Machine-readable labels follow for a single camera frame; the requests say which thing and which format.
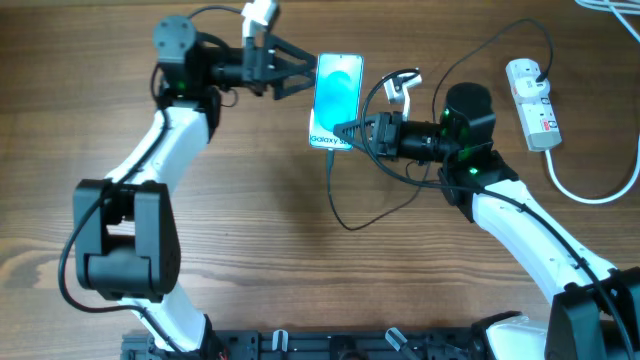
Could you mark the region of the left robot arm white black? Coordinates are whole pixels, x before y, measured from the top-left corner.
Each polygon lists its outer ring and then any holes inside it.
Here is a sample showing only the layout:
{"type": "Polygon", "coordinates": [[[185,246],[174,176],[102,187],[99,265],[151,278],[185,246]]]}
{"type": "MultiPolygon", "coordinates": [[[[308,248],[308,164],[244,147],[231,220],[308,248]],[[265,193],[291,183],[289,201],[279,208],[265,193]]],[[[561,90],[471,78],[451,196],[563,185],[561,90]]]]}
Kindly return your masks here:
{"type": "Polygon", "coordinates": [[[181,249],[171,195],[219,124],[224,92],[239,87],[276,99],[287,80],[314,85],[314,55],[271,32],[268,19],[247,19],[232,48],[196,29],[187,16],[162,19],[153,32],[157,63],[150,87],[152,127],[130,156],[103,179],[81,181],[73,195],[74,229],[62,252],[79,284],[105,310],[134,312],[148,328],[150,354],[163,359],[224,359],[228,350],[209,318],[178,283],[181,249]]]}

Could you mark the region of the Galaxy smartphone with teal screen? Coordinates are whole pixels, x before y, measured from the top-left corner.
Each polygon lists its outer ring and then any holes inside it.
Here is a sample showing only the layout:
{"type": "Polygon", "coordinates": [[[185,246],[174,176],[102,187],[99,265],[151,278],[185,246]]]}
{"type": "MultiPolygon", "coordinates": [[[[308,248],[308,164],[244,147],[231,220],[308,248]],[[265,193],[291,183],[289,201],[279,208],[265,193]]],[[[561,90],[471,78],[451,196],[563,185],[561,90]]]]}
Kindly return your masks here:
{"type": "Polygon", "coordinates": [[[314,101],[309,120],[309,145],[325,150],[350,151],[337,137],[337,125],[354,121],[358,108],[364,58],[352,53],[321,53],[316,68],[314,101]]]}

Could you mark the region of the white power strip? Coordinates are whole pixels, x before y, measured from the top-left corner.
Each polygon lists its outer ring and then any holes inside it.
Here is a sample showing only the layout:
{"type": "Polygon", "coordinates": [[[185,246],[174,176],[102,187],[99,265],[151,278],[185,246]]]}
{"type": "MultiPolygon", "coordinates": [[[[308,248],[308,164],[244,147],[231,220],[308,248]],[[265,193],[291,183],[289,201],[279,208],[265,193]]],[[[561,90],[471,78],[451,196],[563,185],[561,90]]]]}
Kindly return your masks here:
{"type": "Polygon", "coordinates": [[[517,78],[541,75],[539,65],[526,58],[510,61],[505,68],[509,88],[523,129],[528,149],[532,152],[551,150],[562,141],[557,119],[552,109],[550,92],[547,97],[536,98],[533,102],[520,102],[513,94],[517,78]]]}

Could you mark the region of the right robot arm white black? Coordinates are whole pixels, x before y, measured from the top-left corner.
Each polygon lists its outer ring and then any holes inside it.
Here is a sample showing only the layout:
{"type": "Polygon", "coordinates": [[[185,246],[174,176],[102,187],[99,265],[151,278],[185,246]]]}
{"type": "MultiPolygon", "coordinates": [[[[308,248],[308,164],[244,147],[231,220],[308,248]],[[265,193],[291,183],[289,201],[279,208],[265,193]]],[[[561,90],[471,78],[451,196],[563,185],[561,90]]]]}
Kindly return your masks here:
{"type": "Polygon", "coordinates": [[[617,269],[534,200],[494,150],[495,122],[489,91],[460,83],[447,92],[437,123],[409,121],[399,112],[364,113],[333,132],[377,166],[398,158],[440,164],[435,188],[495,237],[549,301],[545,323],[508,311],[473,324],[468,358],[638,358],[638,268],[617,269]]]}

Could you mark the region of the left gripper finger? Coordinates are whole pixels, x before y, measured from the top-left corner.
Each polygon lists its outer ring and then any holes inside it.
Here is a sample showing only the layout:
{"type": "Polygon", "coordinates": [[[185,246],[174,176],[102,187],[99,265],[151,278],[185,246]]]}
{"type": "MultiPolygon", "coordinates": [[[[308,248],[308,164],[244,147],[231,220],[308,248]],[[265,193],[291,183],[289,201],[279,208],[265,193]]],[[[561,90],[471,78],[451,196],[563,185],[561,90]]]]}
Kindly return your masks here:
{"type": "Polygon", "coordinates": [[[272,84],[273,99],[281,100],[315,86],[316,75],[313,70],[293,74],[272,84]]]}
{"type": "Polygon", "coordinates": [[[266,33],[263,40],[267,53],[267,66],[270,69],[313,70],[316,67],[317,60],[314,55],[284,39],[266,33]]]}

